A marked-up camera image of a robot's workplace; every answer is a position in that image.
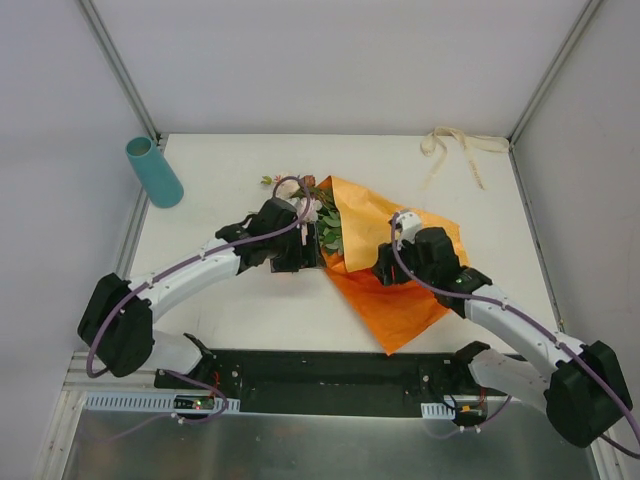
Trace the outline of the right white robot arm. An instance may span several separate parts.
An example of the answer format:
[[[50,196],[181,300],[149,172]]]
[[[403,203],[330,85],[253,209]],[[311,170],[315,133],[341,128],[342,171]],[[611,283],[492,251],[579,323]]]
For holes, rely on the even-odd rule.
[[[384,286],[410,281],[430,291],[459,317],[491,332],[518,358],[475,342],[450,369],[452,387],[473,394],[485,387],[541,411],[570,444],[585,448],[620,420],[639,431],[620,363],[601,341],[587,344],[551,331],[512,303],[482,272],[461,264],[441,227],[423,227],[409,212],[389,222],[390,240],[378,248],[373,273]]]

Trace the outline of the orange wrapping paper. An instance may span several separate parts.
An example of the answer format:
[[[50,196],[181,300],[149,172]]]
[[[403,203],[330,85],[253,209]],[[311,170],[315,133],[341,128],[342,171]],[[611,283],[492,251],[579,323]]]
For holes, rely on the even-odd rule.
[[[390,221],[402,205],[336,176],[327,177],[319,188],[333,197],[343,237],[343,252],[325,255],[326,274],[391,355],[450,310],[407,277],[391,252]]]

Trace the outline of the pink artificial flower bouquet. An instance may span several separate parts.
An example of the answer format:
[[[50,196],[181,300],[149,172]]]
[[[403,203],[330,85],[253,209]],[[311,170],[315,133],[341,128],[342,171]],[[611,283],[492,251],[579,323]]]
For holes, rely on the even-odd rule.
[[[284,180],[285,174],[263,176],[260,184],[264,188],[271,188],[277,198],[293,205],[299,213],[307,208],[304,190],[297,180]],[[301,177],[311,196],[311,206],[304,217],[303,223],[314,223],[319,236],[321,250],[327,256],[344,255],[341,217],[336,206],[333,191],[330,187],[316,184],[313,175]]]

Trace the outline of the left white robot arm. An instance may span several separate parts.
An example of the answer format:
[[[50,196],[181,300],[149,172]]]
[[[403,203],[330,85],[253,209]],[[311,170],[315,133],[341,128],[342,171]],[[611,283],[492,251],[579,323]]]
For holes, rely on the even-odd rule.
[[[188,388],[204,387],[212,369],[208,349],[192,334],[158,330],[156,322],[204,288],[264,262],[274,273],[324,267],[316,222],[312,202],[270,198],[172,266],[129,280],[115,273],[102,277],[77,328],[89,348],[89,377],[101,376],[92,364],[100,360],[103,371],[117,378],[150,368],[176,372]]]

